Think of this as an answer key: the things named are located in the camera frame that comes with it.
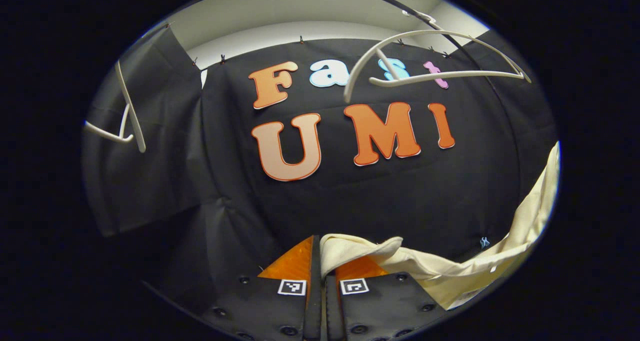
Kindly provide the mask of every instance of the beige fabric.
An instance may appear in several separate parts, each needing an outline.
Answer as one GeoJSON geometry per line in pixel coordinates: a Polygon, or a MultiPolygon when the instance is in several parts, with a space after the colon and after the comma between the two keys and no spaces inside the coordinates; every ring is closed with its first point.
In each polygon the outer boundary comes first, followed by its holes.
{"type": "Polygon", "coordinates": [[[560,148],[556,142],[546,167],[515,211],[509,233],[496,245],[465,262],[402,247],[402,237],[377,245],[348,234],[326,234],[320,240],[322,277],[349,261],[369,255],[389,273],[407,272],[445,309],[461,295],[482,289],[503,273],[514,272],[547,224],[558,189],[560,148]]]}

